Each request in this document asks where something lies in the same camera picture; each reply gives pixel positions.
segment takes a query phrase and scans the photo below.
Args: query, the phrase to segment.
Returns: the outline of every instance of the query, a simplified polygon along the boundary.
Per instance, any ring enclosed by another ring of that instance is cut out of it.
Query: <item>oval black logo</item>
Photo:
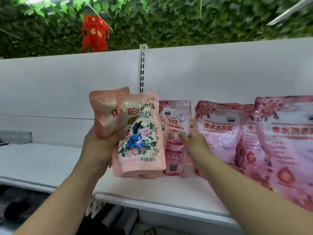
[[[235,122],[235,118],[229,118],[227,121],[229,122],[229,123],[233,123],[233,122]]]

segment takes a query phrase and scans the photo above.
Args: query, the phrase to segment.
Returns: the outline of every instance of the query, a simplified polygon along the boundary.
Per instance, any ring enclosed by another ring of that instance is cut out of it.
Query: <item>person's left hand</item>
[[[88,176],[96,176],[98,179],[105,173],[113,149],[129,132],[129,127],[117,131],[109,138],[98,139],[94,126],[85,136],[83,149],[74,170],[86,173]]]

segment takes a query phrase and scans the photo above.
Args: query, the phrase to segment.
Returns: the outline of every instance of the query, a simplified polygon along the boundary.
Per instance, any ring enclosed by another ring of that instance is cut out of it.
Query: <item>hand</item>
[[[109,138],[98,139],[94,126],[92,126],[85,136],[83,149],[74,171],[78,171],[80,174],[85,173],[87,176],[96,176],[98,179],[102,177],[107,170],[113,149],[128,132],[129,127],[126,126]]]
[[[179,138],[185,145],[187,154],[198,167],[203,164],[205,157],[212,156],[208,143],[202,134],[191,132],[190,137],[185,133],[179,133]]]

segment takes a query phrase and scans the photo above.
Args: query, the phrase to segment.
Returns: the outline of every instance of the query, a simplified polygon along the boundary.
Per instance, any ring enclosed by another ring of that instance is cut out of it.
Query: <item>forearm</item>
[[[311,234],[313,215],[260,186],[209,152],[200,172],[247,234]]]
[[[73,170],[14,235],[75,234],[97,181],[93,174]]]

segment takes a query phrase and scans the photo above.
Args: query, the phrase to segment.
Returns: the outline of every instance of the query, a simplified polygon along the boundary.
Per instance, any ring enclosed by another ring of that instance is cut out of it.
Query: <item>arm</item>
[[[82,153],[72,173],[14,235],[76,234],[93,189],[107,169],[112,150],[128,129],[100,140],[92,128],[85,137]]]
[[[309,235],[313,214],[285,200],[213,156],[203,135],[180,135],[188,155],[233,218],[251,235]]]

